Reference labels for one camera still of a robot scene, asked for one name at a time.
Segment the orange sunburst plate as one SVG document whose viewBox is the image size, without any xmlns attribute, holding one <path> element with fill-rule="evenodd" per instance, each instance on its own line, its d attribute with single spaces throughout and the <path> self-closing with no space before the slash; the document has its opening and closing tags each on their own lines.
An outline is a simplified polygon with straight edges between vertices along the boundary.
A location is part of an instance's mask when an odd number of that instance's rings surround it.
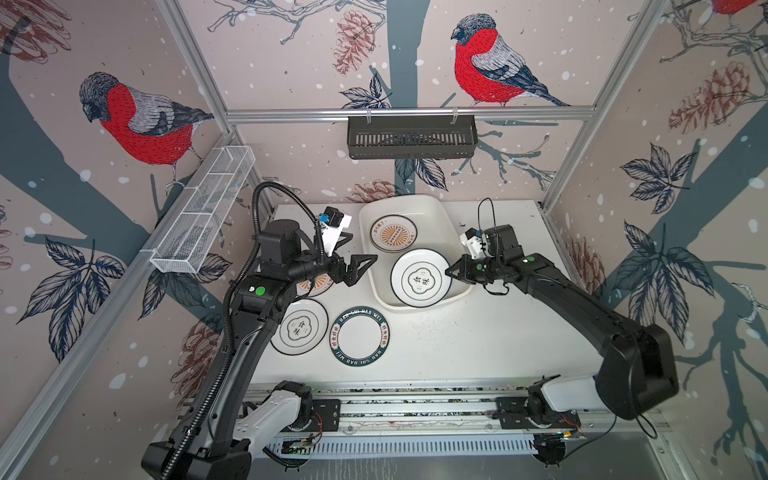
<svg viewBox="0 0 768 480">
<path fill-rule="evenodd" d="M 373 245 L 388 253 L 409 249 L 418 237 L 415 223 L 402 215 L 386 215 L 376 220 L 370 229 Z"/>
<path fill-rule="evenodd" d="M 334 285 L 333 280 L 328 274 L 317 276 L 314 280 L 306 280 L 296 285 L 298 297 L 317 297 Z"/>
</svg>

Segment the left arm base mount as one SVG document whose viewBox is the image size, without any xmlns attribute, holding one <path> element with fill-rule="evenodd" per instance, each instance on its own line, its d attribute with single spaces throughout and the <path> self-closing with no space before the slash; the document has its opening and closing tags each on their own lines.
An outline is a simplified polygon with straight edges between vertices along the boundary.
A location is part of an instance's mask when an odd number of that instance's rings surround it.
<svg viewBox="0 0 768 480">
<path fill-rule="evenodd" d="M 338 399 L 313 399 L 311 406 L 302 402 L 299 416 L 285 426 L 281 433 L 337 432 L 340 425 L 341 401 Z"/>
</svg>

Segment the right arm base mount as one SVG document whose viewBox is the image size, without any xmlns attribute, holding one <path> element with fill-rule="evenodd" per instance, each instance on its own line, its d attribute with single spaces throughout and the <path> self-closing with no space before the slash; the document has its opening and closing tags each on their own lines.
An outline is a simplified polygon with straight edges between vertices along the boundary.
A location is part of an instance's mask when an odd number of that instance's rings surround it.
<svg viewBox="0 0 768 480">
<path fill-rule="evenodd" d="M 575 411 L 555 412 L 539 397 L 497 397 L 495 406 L 492 418 L 499 421 L 502 430 L 577 430 L 582 427 Z"/>
</svg>

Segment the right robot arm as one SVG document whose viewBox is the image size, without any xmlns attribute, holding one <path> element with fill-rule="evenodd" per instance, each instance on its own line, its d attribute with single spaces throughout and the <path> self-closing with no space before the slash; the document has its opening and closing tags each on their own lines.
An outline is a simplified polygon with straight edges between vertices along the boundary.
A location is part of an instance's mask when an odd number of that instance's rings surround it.
<svg viewBox="0 0 768 480">
<path fill-rule="evenodd" d="M 454 280 L 488 287 L 515 286 L 556 312 L 599 353 L 594 374 L 555 375 L 528 389 L 529 419 L 547 425 L 571 410 L 605 408 L 635 420 L 673 398 L 680 386 L 669 334 L 651 324 L 639 326 L 603 306 L 539 253 L 526 254 L 510 225 L 470 228 L 460 236 L 467 248 L 445 271 Z"/>
</svg>

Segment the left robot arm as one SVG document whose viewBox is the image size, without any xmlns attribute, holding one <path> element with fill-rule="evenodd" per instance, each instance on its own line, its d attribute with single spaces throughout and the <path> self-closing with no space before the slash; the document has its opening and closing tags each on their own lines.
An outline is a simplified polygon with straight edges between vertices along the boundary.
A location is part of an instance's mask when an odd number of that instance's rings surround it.
<svg viewBox="0 0 768 480">
<path fill-rule="evenodd" d="M 327 274 L 355 285 L 377 261 L 375 254 L 349 259 L 326 255 L 319 246 L 301 247 L 300 232 L 263 233 L 223 302 L 223 340 L 201 393 L 166 441 L 147 447 L 142 468 L 154 479 L 245 479 L 254 451 L 282 429 L 312 414 L 311 389 L 279 383 L 255 411 L 262 435 L 235 436 L 238 412 L 251 377 L 288 307 L 297 284 Z"/>
</svg>

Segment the green ring plate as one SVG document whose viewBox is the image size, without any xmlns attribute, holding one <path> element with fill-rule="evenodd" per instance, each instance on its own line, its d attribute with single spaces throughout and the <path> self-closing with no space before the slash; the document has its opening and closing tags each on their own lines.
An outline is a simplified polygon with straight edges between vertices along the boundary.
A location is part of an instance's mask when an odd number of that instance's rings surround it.
<svg viewBox="0 0 768 480">
<path fill-rule="evenodd" d="M 357 306 L 345 310 L 331 324 L 329 347 L 334 358 L 360 368 L 378 361 L 388 349 L 389 322 L 378 310 Z"/>
</svg>

